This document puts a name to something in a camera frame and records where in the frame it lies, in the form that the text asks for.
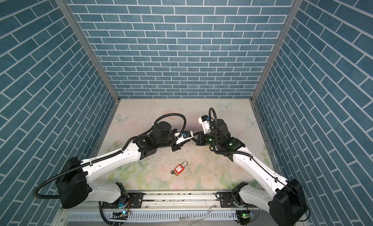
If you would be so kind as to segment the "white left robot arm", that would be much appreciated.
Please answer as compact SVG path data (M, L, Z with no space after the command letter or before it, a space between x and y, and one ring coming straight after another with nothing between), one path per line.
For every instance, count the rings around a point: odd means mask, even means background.
M63 168L69 173L56 181L62 207L68 209L82 202L107 202L126 207L129 197L122 183L109 185L95 180L125 164L151 156L159 148L171 147L177 151L192 138L191 131L178 133L169 123L159 122L150 133L135 137L125 149L82 161L69 159Z

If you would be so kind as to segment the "red safety padlock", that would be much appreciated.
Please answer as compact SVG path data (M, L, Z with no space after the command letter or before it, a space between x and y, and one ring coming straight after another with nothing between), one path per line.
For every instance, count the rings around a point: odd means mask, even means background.
M176 168L174 168L173 173L176 176L179 176L183 172L183 170L186 168L187 165L188 165L187 161L182 162Z

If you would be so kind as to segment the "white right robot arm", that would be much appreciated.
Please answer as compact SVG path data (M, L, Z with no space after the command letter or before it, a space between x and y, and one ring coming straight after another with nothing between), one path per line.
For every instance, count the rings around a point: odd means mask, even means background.
M207 115L198 119L202 131L198 132L196 145L209 145L217 155L227 157L247 171L264 189L256 190L240 183L232 191L237 205L253 204L267 211L279 226L294 226L306 213L310 213L301 183L288 180L260 161L239 139L230 135L222 119Z

